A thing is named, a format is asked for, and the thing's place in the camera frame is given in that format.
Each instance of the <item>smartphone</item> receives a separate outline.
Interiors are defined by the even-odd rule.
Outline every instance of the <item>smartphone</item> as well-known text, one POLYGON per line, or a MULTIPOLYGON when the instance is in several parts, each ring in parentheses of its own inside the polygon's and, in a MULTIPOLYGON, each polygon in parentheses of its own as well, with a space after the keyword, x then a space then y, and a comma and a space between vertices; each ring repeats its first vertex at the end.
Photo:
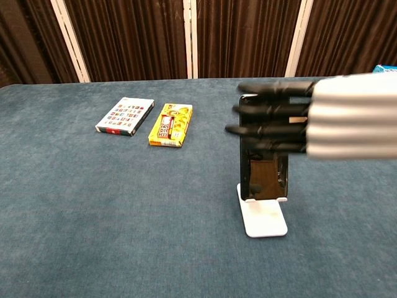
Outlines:
MULTIPOLYGON (((260 105, 266 99, 256 94, 240 97, 240 105, 260 105)), ((264 123, 263 117, 241 115, 240 126, 264 123)), ((240 187, 241 198, 255 200, 277 199, 286 197, 288 192, 288 155, 252 151, 240 137, 240 187)))

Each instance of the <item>white phone stand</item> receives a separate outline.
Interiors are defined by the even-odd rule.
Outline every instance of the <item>white phone stand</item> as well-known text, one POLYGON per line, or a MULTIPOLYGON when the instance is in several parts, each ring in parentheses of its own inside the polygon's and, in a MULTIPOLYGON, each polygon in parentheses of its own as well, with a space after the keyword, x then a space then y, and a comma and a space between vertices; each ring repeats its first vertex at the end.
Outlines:
POLYGON ((251 238, 279 237, 288 232, 279 202, 286 202, 286 197, 274 200, 241 199, 240 183, 237 184, 246 233, 251 238))

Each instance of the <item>blue felt surface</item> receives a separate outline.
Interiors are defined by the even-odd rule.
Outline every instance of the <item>blue felt surface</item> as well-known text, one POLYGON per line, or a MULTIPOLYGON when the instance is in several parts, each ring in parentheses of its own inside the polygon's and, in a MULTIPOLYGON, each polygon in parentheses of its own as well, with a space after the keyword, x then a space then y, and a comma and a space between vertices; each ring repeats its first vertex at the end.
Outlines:
POLYGON ((292 156, 287 236, 245 235, 240 81, 0 89, 0 297, 395 297, 395 161, 292 156), (156 107, 97 133, 122 96, 156 107), (194 106, 182 148, 148 145, 165 102, 194 106))

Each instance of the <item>brown curtain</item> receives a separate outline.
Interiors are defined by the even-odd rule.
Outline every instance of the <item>brown curtain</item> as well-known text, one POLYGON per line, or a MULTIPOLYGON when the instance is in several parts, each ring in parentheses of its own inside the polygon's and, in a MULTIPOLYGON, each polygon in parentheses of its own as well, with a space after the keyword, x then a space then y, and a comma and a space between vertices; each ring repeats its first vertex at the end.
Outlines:
POLYGON ((182 0, 66 0, 92 81, 186 78, 182 0))
POLYGON ((284 76, 300 2, 197 0, 198 76, 284 76))
POLYGON ((50 0, 0 6, 0 86, 78 81, 50 0))
POLYGON ((396 0, 315 0, 296 76, 371 72, 397 65, 396 0))

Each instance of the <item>yellow snack box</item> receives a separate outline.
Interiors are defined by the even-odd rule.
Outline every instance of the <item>yellow snack box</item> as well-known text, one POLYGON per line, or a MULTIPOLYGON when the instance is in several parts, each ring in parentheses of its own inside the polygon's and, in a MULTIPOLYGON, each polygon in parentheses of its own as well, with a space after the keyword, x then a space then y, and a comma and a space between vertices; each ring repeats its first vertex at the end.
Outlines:
POLYGON ((149 135, 152 146, 181 147, 193 114, 190 104, 165 104, 149 135))

